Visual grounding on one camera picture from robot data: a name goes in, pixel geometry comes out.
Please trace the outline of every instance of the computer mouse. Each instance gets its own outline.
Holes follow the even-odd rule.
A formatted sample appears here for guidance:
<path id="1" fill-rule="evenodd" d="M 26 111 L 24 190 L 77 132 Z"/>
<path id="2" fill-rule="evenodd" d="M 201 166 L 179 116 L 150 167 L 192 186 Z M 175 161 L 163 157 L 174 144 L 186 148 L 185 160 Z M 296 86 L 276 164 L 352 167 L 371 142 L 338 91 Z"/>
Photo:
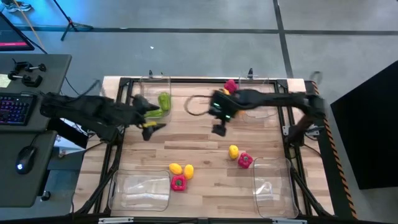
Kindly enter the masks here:
<path id="1" fill-rule="evenodd" d="M 18 174 L 27 174 L 32 170 L 37 147 L 25 146 L 18 153 L 16 169 Z"/>

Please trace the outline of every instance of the green object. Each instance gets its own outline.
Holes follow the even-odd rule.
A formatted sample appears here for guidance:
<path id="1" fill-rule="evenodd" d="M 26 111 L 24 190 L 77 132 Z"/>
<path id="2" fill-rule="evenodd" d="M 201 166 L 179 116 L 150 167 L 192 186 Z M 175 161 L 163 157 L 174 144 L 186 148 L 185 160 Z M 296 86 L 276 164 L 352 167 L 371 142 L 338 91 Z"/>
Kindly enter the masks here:
<path id="1" fill-rule="evenodd" d="M 171 97 L 170 94 L 163 92 L 158 97 L 159 106 L 163 111 L 170 110 L 171 107 Z"/>
<path id="2" fill-rule="evenodd" d="M 157 110 L 154 110 L 154 111 L 148 111 L 144 115 L 145 118 L 158 118 L 158 117 L 161 117 L 161 116 L 163 116 L 163 110 L 162 109 L 157 109 Z"/>

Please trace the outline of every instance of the black monitor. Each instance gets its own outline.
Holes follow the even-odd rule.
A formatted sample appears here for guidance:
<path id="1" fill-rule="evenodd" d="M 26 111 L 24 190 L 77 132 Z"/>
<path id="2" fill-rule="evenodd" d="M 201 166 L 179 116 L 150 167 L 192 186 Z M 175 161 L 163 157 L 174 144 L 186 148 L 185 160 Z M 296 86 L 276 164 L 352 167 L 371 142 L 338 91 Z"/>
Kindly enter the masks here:
<path id="1" fill-rule="evenodd" d="M 34 49 L 25 35 L 0 12 L 0 52 Z"/>
<path id="2" fill-rule="evenodd" d="M 359 189 L 398 187 L 398 61 L 331 104 Z"/>

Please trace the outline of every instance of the concrete floor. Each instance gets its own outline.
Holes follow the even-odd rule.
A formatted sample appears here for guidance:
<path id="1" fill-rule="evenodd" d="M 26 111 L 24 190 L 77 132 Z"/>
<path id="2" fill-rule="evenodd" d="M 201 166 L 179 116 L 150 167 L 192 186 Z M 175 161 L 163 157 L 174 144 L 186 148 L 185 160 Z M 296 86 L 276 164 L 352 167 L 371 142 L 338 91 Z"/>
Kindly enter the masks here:
<path id="1" fill-rule="evenodd" d="M 34 6 L 27 13 L 34 26 L 57 28 L 67 24 L 53 1 L 27 2 Z M 321 71 L 320 91 L 331 103 L 398 59 L 396 0 L 59 0 L 59 3 L 75 22 L 97 28 L 208 28 L 247 32 L 154 33 L 145 29 L 71 32 L 64 42 L 59 40 L 62 32 L 38 32 L 49 53 L 72 54 L 68 78 L 80 92 L 105 75 L 146 75 L 151 69 L 176 76 L 239 76 L 252 67 L 260 77 L 275 78 L 308 79 L 313 71 Z M 275 16 L 274 6 L 280 7 L 280 19 Z M 19 12 L 3 13 L 15 25 L 26 25 Z M 246 29 L 256 29 L 260 34 Z M 307 35 L 293 35 L 289 30 L 305 30 Z M 325 35 L 318 31 L 335 32 Z M 383 31 L 392 32 L 386 35 Z M 25 34 L 36 40 L 32 32 Z M 62 91 L 73 95 L 66 85 Z M 398 188 L 359 190 L 333 115 L 329 119 L 358 217 L 398 223 Z M 39 203 L 19 215 L 10 212 L 11 209 L 2 209 L 0 219 L 29 217 L 35 212 L 42 216 L 69 212 L 69 206 L 61 208 L 45 203 L 48 203 L 45 209 Z M 70 198 L 65 197 L 63 203 L 68 205 Z"/>

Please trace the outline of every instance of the transparent container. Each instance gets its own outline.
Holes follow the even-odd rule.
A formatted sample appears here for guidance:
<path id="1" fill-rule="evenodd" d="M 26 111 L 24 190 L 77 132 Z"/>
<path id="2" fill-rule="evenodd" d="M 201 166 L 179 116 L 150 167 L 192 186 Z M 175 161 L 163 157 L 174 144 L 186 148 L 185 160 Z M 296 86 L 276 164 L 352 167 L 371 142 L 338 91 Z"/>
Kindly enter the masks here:
<path id="1" fill-rule="evenodd" d="M 286 158 L 254 161 L 254 199 L 263 218 L 296 218 L 290 162 Z"/>
<path id="2" fill-rule="evenodd" d="M 161 115 L 148 116 L 146 115 L 147 121 L 156 121 L 158 123 L 168 123 L 171 119 L 172 110 L 172 86 L 171 78 L 165 75 L 154 76 L 150 75 L 148 77 L 141 77 L 139 81 L 140 94 L 144 96 L 149 103 L 153 105 L 161 106 L 159 102 L 159 96 L 161 94 L 168 94 L 170 97 L 170 108 L 168 110 L 162 110 Z"/>
<path id="3" fill-rule="evenodd" d="M 166 170 L 118 170 L 109 188 L 114 211 L 164 211 L 169 206 L 170 174 Z"/>
<path id="4" fill-rule="evenodd" d="M 251 88 L 260 91 L 261 93 L 275 93 L 274 86 L 273 84 L 269 83 L 269 79 L 260 79 L 260 78 L 247 79 L 241 77 L 239 78 L 238 88 L 240 90 L 245 88 Z M 256 109 L 247 110 L 244 113 L 242 113 L 242 119 L 247 123 L 256 123 L 261 120 L 267 119 L 271 116 L 274 116 L 276 114 L 277 114 L 276 107 L 259 106 Z"/>

